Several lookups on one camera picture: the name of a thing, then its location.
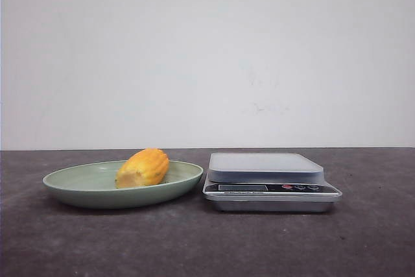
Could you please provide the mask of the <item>silver digital kitchen scale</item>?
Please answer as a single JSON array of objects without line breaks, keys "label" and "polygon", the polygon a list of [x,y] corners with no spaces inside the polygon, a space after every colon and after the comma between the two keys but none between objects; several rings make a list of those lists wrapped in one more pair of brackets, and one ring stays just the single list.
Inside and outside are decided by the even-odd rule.
[{"label": "silver digital kitchen scale", "polygon": [[342,192],[322,166],[289,152],[211,154],[203,194],[221,211],[322,213]]}]

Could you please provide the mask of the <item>pale green plate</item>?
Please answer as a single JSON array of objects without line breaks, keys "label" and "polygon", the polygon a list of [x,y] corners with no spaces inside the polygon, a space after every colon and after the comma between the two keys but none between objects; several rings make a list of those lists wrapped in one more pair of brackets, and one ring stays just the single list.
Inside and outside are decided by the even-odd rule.
[{"label": "pale green plate", "polygon": [[77,165],[49,173],[43,184],[52,198],[71,206],[91,209],[138,208],[176,199],[192,190],[202,178],[197,164],[170,161],[163,180],[153,186],[121,188],[115,174],[123,160]]}]

